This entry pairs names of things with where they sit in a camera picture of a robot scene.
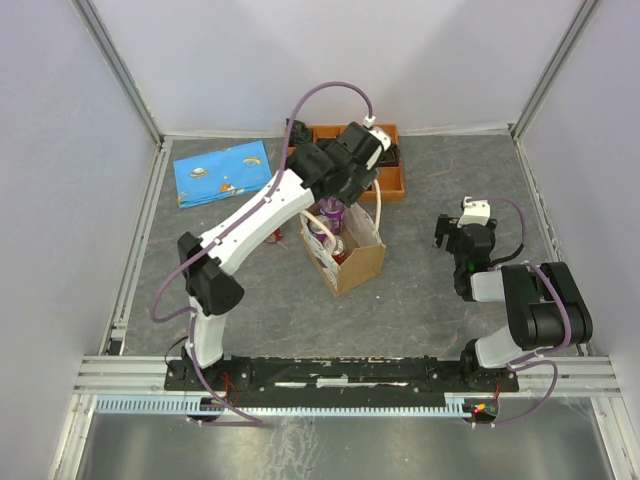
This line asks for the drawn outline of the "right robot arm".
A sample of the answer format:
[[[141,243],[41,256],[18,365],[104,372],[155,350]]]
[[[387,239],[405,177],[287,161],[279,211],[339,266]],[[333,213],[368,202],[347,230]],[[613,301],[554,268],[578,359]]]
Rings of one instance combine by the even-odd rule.
[[[435,246],[454,259],[453,285],[466,302],[501,303],[506,325],[471,340],[461,353],[460,382],[481,391],[495,369],[517,367],[533,358],[584,344],[593,321],[573,275],[564,262],[501,265],[491,259],[497,221],[441,214]]]

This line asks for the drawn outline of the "red cola can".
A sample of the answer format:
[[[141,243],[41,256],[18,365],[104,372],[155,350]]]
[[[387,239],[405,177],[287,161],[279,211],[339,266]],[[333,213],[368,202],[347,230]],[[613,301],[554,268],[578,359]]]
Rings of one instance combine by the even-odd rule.
[[[334,237],[334,242],[331,242],[331,239],[327,237],[323,246],[327,251],[331,252],[332,259],[338,264],[341,265],[347,258],[347,247],[341,236],[336,235]]]
[[[267,244],[276,244],[281,242],[283,239],[283,231],[282,228],[279,227],[275,229],[266,239],[265,242]]]

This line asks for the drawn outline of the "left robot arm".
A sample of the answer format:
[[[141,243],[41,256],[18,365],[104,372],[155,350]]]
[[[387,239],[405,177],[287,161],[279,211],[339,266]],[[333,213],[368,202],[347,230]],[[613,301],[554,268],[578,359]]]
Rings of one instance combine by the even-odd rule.
[[[297,147],[285,169],[224,222],[199,237],[185,233],[179,238],[194,310],[186,376],[198,389],[212,389],[220,381],[227,314],[244,296],[233,274],[244,260],[276,228],[318,201],[334,197],[345,206],[355,203],[376,179],[391,144],[381,128],[352,122],[333,139]]]

